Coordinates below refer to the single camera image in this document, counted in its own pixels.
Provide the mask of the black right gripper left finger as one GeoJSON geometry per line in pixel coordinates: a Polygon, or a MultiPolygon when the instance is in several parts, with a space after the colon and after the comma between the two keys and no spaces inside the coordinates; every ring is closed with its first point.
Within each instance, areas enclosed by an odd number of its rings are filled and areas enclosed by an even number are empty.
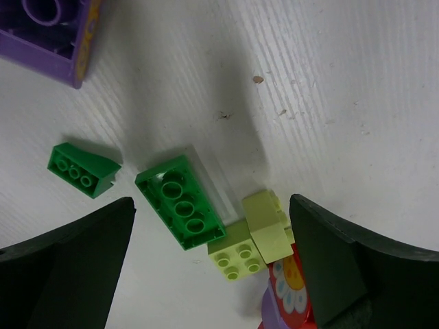
{"type": "Polygon", "coordinates": [[[1,327],[104,328],[134,218],[122,197],[1,249],[1,327]]]}

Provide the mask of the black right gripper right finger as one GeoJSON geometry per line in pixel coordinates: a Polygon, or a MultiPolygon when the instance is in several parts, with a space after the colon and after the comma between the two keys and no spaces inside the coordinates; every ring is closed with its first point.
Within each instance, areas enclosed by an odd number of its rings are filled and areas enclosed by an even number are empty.
{"type": "Polygon", "coordinates": [[[438,253],[293,194],[289,216],[318,328],[437,328],[438,253]]]}

